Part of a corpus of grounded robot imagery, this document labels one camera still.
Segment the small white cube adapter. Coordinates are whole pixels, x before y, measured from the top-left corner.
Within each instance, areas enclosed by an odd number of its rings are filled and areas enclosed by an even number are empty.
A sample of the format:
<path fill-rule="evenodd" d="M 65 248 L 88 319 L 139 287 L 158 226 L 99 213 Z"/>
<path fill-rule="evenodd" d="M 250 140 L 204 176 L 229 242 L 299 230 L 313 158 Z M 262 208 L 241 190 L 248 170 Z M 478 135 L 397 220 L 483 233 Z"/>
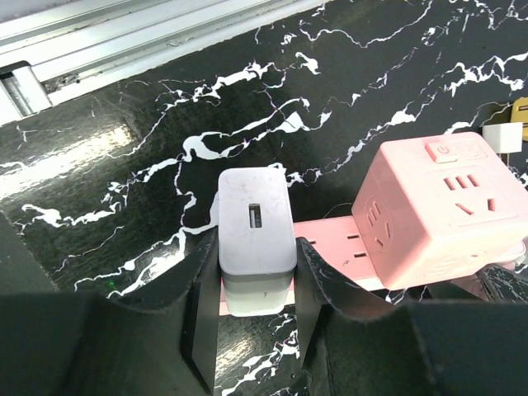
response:
<path fill-rule="evenodd" d="M 523 123 L 484 125 L 482 136 L 494 153 L 519 153 L 522 150 Z"/>

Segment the pink power strip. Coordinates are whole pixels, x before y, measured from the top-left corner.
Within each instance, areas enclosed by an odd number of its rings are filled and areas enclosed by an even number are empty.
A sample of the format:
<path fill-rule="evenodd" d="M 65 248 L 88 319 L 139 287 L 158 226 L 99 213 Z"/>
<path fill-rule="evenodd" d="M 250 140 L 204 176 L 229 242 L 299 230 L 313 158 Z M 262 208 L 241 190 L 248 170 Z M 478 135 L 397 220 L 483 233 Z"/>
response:
<path fill-rule="evenodd" d="M 354 219 L 348 216 L 298 222 L 295 235 L 312 243 L 322 258 L 332 267 L 368 291 L 384 286 L 370 261 Z M 219 314 L 250 317 L 278 314 L 286 305 L 295 302 L 294 286 L 282 286 L 268 296 L 232 298 L 221 290 Z"/>

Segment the white plug adapter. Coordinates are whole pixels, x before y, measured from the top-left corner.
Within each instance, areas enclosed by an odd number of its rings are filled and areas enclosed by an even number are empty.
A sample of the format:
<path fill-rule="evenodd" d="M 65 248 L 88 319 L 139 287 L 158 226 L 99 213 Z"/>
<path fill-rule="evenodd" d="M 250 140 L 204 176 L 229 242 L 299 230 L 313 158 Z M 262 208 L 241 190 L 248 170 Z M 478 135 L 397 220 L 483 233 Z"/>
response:
<path fill-rule="evenodd" d="M 297 263 L 285 175 L 274 167 L 223 171 L 218 179 L 219 265 L 235 317 L 278 314 Z"/>

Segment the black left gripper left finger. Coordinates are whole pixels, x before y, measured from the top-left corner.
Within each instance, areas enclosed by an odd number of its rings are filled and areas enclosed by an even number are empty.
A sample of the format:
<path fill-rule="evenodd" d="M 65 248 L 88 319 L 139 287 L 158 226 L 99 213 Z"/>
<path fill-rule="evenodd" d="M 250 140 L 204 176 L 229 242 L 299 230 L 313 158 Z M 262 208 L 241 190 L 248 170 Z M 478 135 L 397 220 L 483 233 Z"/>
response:
<path fill-rule="evenodd" d="M 211 395 L 219 325 L 219 238 L 137 290 L 1 298 L 4 395 Z"/>

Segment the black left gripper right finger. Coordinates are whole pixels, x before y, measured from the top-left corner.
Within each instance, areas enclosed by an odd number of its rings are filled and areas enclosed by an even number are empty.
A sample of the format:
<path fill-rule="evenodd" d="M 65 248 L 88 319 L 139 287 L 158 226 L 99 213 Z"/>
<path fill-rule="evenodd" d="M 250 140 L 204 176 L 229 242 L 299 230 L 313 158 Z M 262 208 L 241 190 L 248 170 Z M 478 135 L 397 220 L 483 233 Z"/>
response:
<path fill-rule="evenodd" d="M 391 304 L 297 241 L 300 363 L 312 395 L 524 395 L 527 280 L 478 273 L 482 300 L 449 282 Z"/>

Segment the pink cube adapter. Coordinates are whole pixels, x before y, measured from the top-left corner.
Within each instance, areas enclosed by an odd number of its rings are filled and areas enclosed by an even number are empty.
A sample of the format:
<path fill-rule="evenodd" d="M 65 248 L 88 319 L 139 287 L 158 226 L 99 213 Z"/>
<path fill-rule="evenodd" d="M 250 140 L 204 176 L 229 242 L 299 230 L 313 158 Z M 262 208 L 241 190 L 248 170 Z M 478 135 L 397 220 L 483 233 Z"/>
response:
<path fill-rule="evenodd" d="M 351 212 L 383 287 L 469 276 L 527 235 L 527 193 L 477 133 L 380 145 Z"/>

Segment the yellow plug adapter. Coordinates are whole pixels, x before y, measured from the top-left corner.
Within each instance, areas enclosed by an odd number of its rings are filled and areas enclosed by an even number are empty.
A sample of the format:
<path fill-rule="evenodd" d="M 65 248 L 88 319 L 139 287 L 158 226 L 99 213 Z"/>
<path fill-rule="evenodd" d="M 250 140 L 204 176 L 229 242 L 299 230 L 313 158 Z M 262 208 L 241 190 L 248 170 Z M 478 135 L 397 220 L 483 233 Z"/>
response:
<path fill-rule="evenodd" d="M 528 141 L 528 97 L 520 97 L 513 102 L 511 123 L 522 123 L 522 139 Z"/>

